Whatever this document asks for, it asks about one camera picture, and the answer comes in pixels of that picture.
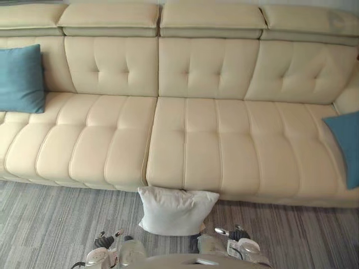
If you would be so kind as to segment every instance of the leather upholstery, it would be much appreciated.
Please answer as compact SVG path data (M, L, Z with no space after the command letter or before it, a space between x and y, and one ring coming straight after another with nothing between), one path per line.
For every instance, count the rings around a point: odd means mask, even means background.
M336 36L336 35L297 33L297 32L290 33L287 31L266 30L266 29L263 30L260 39L319 42L319 43L338 44L338 45L347 45L347 46L356 46L359 44L359 38L352 36Z
M355 47L262 40L245 99L330 104L349 80L356 55Z
M257 39L266 28L256 5L168 2L163 7L161 36Z
M157 96L156 38L0 38L0 48L40 44L49 91Z
M356 46L359 18L324 7L266 4L261 7L269 30L261 39L311 41Z
M359 18L349 12L284 4L265 4L261 9L271 30L359 36Z
M148 3L75 3L58 26L66 35L156 36L159 7Z
M156 98L52 92L43 114L7 112L0 177L135 191L145 170Z
M67 36L65 49L78 93L158 95L156 38Z
M20 4L0 8L0 36L62 35L57 22L66 4Z
M356 55L331 44L160 38L159 95L330 104Z
M64 39L63 36L0 38L0 48L17 48L40 44L46 90L76 92L68 70Z
M40 44L49 93L43 114L0 112L0 179L358 207L359 188L346 189L341 151L321 120L337 114L333 102L340 113L358 109L357 48L258 40L255 6L213 4L216 17L206 6L181 5L166 4L176 8L165 6L162 30L201 38L144 37L157 6L137 16L122 13L134 5L121 4L70 6L65 34L86 36L1 37L0 48ZM286 16L278 16L281 25ZM47 18L38 20L58 30ZM4 31L45 33L15 30Z
M334 102L334 106L340 114L359 111L359 62L356 62L352 77Z
M258 40L160 38L159 95L243 99Z
M358 206L321 120L333 115L330 105L159 98L147 181L243 201Z

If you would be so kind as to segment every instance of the teal throw pillow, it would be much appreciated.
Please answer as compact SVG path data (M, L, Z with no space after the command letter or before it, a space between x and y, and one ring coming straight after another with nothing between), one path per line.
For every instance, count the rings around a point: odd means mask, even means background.
M347 188L359 186L359 111L337 117L325 118L342 149L347 165Z
M42 113L44 100L40 45L0 49L0 111Z

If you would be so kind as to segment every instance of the gray striped carpet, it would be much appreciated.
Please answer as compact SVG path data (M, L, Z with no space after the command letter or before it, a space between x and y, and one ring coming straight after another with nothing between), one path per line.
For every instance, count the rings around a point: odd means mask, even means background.
M188 252L188 238L142 231L142 214L136 193L0 181L0 268L70 268L85 259L97 233L118 228L144 242L151 256ZM358 214L220 201L205 224L210 234L241 224L277 269L352 269L359 263Z

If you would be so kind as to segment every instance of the cream leather sofa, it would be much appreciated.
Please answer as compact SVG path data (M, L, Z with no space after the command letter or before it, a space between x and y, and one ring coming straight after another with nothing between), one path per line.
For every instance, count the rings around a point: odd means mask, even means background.
M357 207L321 119L359 110L359 19L261 9L169 3L158 29L154 4L0 7L0 48L40 44L49 91L0 112L0 179Z

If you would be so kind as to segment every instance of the sofa seat cushion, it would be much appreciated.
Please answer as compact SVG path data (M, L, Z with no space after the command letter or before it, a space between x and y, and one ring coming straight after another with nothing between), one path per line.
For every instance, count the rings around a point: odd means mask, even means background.
M135 191L146 185L156 98L51 92L43 114L0 115L0 177Z
M321 120L334 115L330 105L159 98L147 181L228 200L358 206Z

